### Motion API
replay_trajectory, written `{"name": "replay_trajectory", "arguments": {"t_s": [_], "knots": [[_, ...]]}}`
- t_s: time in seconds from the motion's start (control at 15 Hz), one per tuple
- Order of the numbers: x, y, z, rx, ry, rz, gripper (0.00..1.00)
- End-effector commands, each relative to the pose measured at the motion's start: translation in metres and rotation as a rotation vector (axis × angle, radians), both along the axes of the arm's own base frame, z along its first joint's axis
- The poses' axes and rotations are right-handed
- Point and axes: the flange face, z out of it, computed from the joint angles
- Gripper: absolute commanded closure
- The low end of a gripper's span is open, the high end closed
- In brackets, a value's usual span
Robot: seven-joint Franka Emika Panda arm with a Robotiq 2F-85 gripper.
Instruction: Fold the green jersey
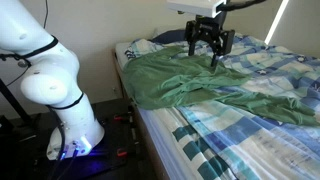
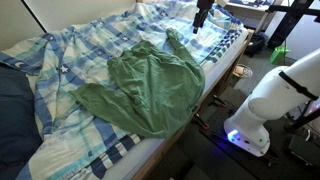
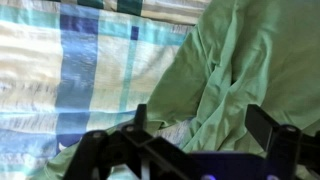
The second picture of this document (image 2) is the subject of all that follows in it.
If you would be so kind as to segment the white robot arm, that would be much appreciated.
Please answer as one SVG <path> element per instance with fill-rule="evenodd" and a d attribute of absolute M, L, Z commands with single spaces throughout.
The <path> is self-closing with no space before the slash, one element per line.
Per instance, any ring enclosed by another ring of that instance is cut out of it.
<path fill-rule="evenodd" d="M 320 96 L 320 49 L 291 66 L 269 71 L 238 110 L 223 123 L 226 139 L 261 157 L 270 147 L 268 120 L 277 120 L 292 108 Z"/>

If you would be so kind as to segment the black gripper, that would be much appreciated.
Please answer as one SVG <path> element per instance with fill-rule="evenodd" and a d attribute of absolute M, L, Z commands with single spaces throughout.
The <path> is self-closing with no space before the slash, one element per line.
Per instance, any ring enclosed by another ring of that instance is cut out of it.
<path fill-rule="evenodd" d="M 197 7 L 199 11 L 195 14 L 195 19 L 193 22 L 193 34 L 197 34 L 198 28 L 203 27 L 203 23 L 207 17 L 209 10 L 212 8 L 214 0 L 198 0 Z"/>

